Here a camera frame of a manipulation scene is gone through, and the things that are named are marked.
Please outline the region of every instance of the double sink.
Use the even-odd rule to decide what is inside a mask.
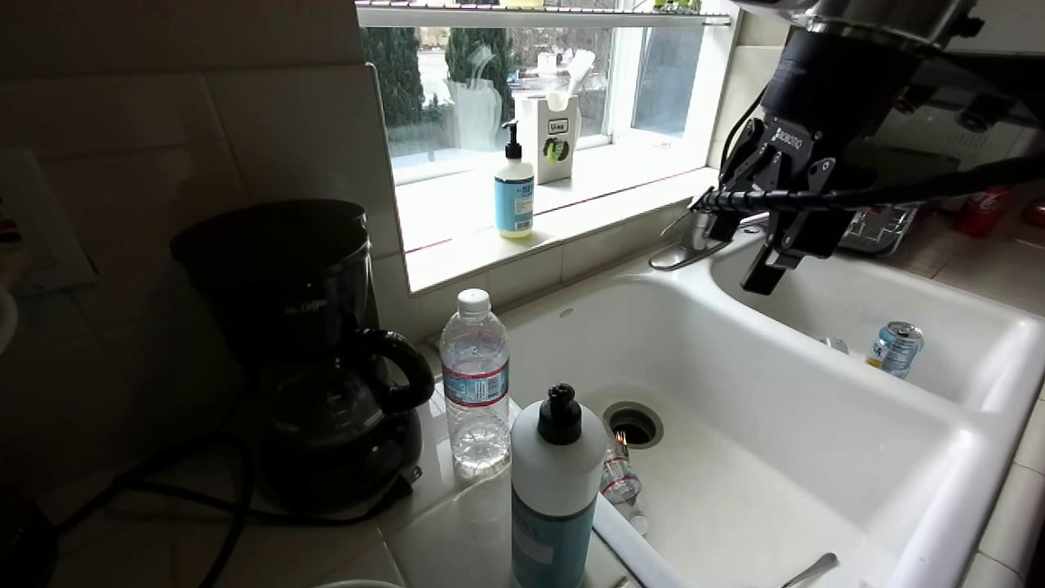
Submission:
[[[737,287],[755,249],[628,266],[512,312],[517,401],[570,384],[607,421],[634,411],[621,427],[663,573],[646,585],[782,585],[823,553],[840,565],[817,588],[960,585],[1045,372],[1045,324],[847,259],[806,259],[756,299]],[[923,330],[908,378],[865,367],[887,319]],[[649,569],[635,531],[601,533]]]

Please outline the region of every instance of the drain strainer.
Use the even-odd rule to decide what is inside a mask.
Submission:
[[[635,401],[617,401],[605,411],[607,427],[628,436],[628,448],[652,448],[663,437],[656,411]]]

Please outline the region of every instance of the coffee maker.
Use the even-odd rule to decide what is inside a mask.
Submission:
[[[260,394],[260,475],[285,510],[373,503],[411,479],[424,356],[379,328],[366,212],[289,200],[190,226],[168,252]]]

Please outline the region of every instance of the soap dispenser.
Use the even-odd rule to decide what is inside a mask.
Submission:
[[[555,387],[512,421],[512,577],[519,588],[584,583],[591,516],[609,437]]]
[[[522,144],[517,139],[517,122],[510,127],[510,144],[502,148],[502,167],[494,178],[495,191],[495,230],[510,241],[532,235],[532,167],[522,164]]]

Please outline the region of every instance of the blue bottle label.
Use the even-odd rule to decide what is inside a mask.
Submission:
[[[540,516],[512,496],[512,576],[522,588],[580,588],[595,500],[573,516]]]
[[[495,178],[495,230],[528,232],[528,226],[532,226],[532,181]]]
[[[444,367],[444,393],[458,404],[495,404],[510,393],[510,362],[481,377],[461,377]]]

